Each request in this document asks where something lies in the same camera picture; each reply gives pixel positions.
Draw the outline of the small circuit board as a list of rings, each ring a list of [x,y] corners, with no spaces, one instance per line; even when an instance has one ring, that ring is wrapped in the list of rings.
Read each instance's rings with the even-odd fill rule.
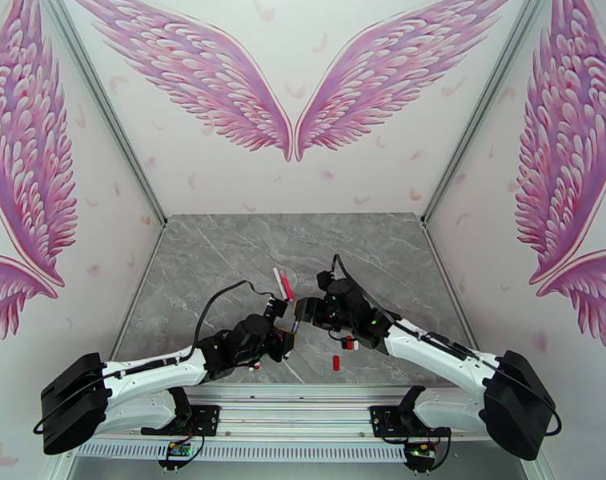
[[[403,445],[403,453],[404,465],[415,473],[431,471],[437,463],[436,448],[428,442],[406,442]]]
[[[198,452],[199,449],[193,447],[192,441],[170,442],[158,464],[165,471],[175,472],[188,465]]]

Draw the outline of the aluminum base rail frame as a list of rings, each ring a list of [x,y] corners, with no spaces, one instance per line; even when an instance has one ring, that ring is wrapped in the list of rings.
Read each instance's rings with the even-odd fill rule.
[[[184,407],[196,406],[184,389],[180,396],[185,401]],[[532,395],[502,382],[490,383],[482,402],[460,393],[413,386],[397,406],[413,410],[423,423],[433,428],[448,427],[451,433],[486,434],[496,444],[522,458],[527,456],[526,449],[545,434],[545,427],[535,417],[537,409]],[[333,398],[252,396],[244,408],[252,412],[254,421],[289,422],[296,419],[311,422],[317,418],[329,422],[334,412],[354,410],[346,395]]]

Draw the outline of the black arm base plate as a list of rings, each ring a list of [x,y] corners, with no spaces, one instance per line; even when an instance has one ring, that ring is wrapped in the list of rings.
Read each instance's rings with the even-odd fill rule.
[[[370,406],[368,408],[373,434],[387,440],[410,438],[448,438],[448,427],[430,427],[423,423],[413,410],[400,406]]]
[[[175,411],[175,417],[159,429],[143,427],[141,435],[172,438],[215,436],[219,424],[219,406],[187,405]]]

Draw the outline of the aluminum corner post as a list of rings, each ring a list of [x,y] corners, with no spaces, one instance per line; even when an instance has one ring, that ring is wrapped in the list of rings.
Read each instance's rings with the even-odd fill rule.
[[[458,170],[469,147],[473,143],[478,130],[482,127],[489,110],[496,102],[500,88],[504,84],[504,80],[512,68],[513,62],[521,49],[524,39],[532,29],[532,25],[538,18],[545,1],[547,0],[524,0],[520,11],[516,16],[516,20],[509,30],[506,41],[499,52],[496,63],[490,71],[488,80],[474,105],[471,115],[455,145],[455,149],[436,185],[435,191],[430,197],[425,211],[420,217],[421,225],[425,230],[429,228],[430,222],[435,217],[435,213],[449,187],[453,184]]]
[[[155,219],[162,228],[168,223],[168,217],[163,209],[155,191],[140,161],[137,158],[134,147],[128,137],[120,118],[108,96],[103,82],[98,76],[94,63],[80,37],[80,34],[66,8],[63,0],[40,0],[43,2],[46,12],[50,15],[53,23],[64,41],[67,50],[81,76],[90,96],[97,107],[106,127],[113,138],[120,154],[137,182],[142,195],[149,204]]]

